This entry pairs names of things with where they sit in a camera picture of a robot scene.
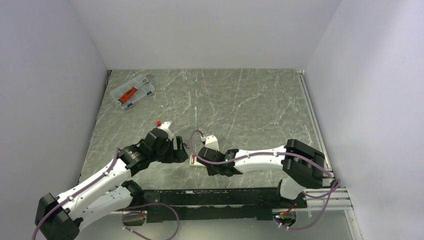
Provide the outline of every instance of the clear plastic container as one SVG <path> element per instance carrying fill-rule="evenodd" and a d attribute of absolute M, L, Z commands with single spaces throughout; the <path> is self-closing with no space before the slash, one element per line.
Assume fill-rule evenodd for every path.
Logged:
<path fill-rule="evenodd" d="M 110 91 L 110 95 L 115 101 L 118 101 L 118 99 L 131 88 L 136 88 L 137 91 L 126 102 L 120 105 L 120 108 L 122 109 L 130 109 L 134 107 L 134 105 L 142 99 L 146 99 L 147 97 L 155 94 L 156 90 L 149 79 L 145 75 L 141 74 Z"/>

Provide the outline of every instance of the red object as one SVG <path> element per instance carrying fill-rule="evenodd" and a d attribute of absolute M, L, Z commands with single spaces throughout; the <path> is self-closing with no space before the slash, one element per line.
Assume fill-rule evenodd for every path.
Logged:
<path fill-rule="evenodd" d="M 128 99 L 130 99 L 135 93 L 137 92 L 137 89 L 135 87 L 131 88 L 130 90 L 126 91 L 126 93 L 124 93 L 119 99 L 118 101 L 123 104 L 126 101 L 128 101 Z"/>

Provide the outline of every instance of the floor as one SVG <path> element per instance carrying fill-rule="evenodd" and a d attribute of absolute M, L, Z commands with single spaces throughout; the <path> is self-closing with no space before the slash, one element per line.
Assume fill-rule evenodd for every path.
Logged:
<path fill-rule="evenodd" d="M 110 91 L 144 74 L 155 95 L 133 108 L 115 106 Z M 214 134 L 221 151 L 270 149 L 298 139 L 319 149 L 294 69 L 113 70 L 98 113 L 80 181 L 111 160 L 116 147 L 137 143 L 160 120 L 173 121 L 184 142 L 193 130 Z M 196 141 L 196 150 L 201 143 Z M 203 167 L 154 162 L 133 179 L 146 190 L 276 187 L 283 171 L 208 176 Z"/>

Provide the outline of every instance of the gray marble surface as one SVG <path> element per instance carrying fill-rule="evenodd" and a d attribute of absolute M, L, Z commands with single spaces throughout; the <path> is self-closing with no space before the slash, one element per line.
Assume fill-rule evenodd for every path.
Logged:
<path fill-rule="evenodd" d="M 156 94 L 129 110 L 115 106 L 109 92 L 139 74 L 151 74 Z M 270 149 L 292 138 L 319 149 L 296 76 L 294 69 L 113 70 L 80 180 L 104 167 L 116 147 L 144 138 L 156 120 L 173 121 L 175 135 L 184 142 L 196 128 L 214 134 L 221 152 Z M 278 170 L 208 176 L 205 168 L 189 166 L 187 160 L 154 162 L 133 179 L 143 189 L 159 190 L 275 187 L 285 176 Z"/>

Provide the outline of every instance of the white wall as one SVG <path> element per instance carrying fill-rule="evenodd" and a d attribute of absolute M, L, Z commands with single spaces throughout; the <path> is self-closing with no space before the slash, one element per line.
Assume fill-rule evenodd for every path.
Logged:
<path fill-rule="evenodd" d="M 341 0 L 72 0 L 108 69 L 305 69 Z"/>
<path fill-rule="evenodd" d="M 306 68 L 368 239 L 424 239 L 424 2 L 343 0 Z"/>
<path fill-rule="evenodd" d="M 78 181 L 107 71 L 68 0 L 2 1 L 0 36 L 0 239 L 24 240 Z"/>

